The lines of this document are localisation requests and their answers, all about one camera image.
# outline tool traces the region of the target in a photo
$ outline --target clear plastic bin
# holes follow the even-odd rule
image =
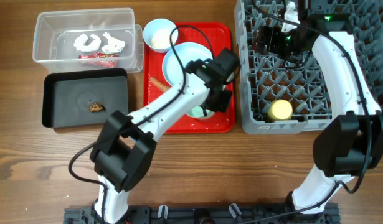
[[[98,52],[103,53],[101,47],[108,44],[104,32],[125,41],[119,56],[78,59],[79,55],[93,52],[77,51],[73,46],[75,39],[86,34],[88,45],[93,41],[90,35],[95,34],[102,40]],[[140,72],[143,69],[143,56],[143,30],[135,24],[135,14],[130,8],[43,12],[37,18],[32,57],[50,73],[103,69],[105,67],[87,62],[104,60],[117,60],[118,67],[127,72]]]

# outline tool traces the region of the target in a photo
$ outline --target yellow round object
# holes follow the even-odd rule
[[[275,100],[268,110],[268,117],[272,121],[284,121],[292,116],[292,105],[286,100]]]

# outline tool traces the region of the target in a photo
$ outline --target wooden table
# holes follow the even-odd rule
[[[32,60],[41,12],[130,7],[142,27],[160,17],[218,21],[232,31],[235,46],[235,1],[50,2],[0,0],[0,223],[62,223],[65,208],[90,205],[97,197],[98,186],[75,180],[67,165],[78,150],[96,140],[101,126],[55,132],[41,124],[48,73]],[[142,78],[142,73],[129,75],[133,110],[142,104]],[[319,132],[248,135],[241,127],[238,94],[235,99],[237,122],[230,132],[163,136],[148,174],[131,191],[129,204],[283,202],[312,168],[312,144]],[[76,162],[75,171],[96,178],[88,156]],[[383,158],[368,172],[358,193],[340,190],[333,201],[339,203],[343,223],[383,223]]]

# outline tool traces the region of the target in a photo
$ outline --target gray dish rack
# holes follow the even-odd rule
[[[329,0],[334,13],[350,13],[356,53],[370,91],[383,112],[383,0]],[[257,0],[258,7],[279,16],[281,0]],[[251,0],[237,0],[235,32],[241,61],[240,105],[242,127],[249,134],[293,134],[322,130],[331,122],[331,102],[323,74],[313,56],[303,68],[289,70],[289,62],[251,49],[260,27],[281,26],[263,17]],[[275,99],[293,105],[289,121],[269,122],[267,111]]]

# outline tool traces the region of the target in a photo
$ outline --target tray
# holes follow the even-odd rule
[[[105,110],[91,113],[91,103]],[[102,124],[116,110],[128,114],[128,81],[123,68],[55,73],[44,80],[42,124],[66,128]]]
[[[227,47],[231,49],[231,36],[229,29],[220,22],[175,22],[175,25],[192,25],[200,28],[208,36],[213,46],[214,55]],[[183,42],[195,42],[209,48],[205,38],[196,30],[188,28],[179,29],[179,37],[176,44]],[[151,77],[156,78],[161,83],[170,86],[162,74],[162,61],[166,53],[157,53],[147,45],[144,46],[144,82],[143,82],[143,105],[154,101],[162,92],[157,89],[150,81]],[[224,133],[232,128],[235,123],[234,111],[234,86],[233,83],[227,85],[227,89],[233,91],[229,107],[226,113],[216,113],[207,120],[197,120],[184,115],[166,133],[190,134],[190,133]]]

